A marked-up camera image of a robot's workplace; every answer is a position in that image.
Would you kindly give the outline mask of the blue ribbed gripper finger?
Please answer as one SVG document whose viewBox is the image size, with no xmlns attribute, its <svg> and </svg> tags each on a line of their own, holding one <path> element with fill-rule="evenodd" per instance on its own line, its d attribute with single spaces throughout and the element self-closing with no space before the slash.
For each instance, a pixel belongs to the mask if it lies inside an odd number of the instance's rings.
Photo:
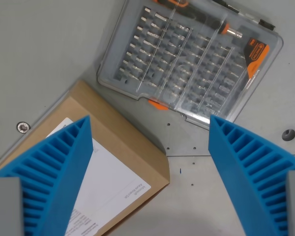
<svg viewBox="0 0 295 236">
<path fill-rule="evenodd" d="M 212 115 L 208 150 L 248 236 L 287 236 L 286 179 L 295 156 Z"/>
<path fill-rule="evenodd" d="M 92 152 L 90 116 L 85 116 L 0 169 L 0 178 L 21 182 L 26 236 L 65 235 Z"/>
</svg>

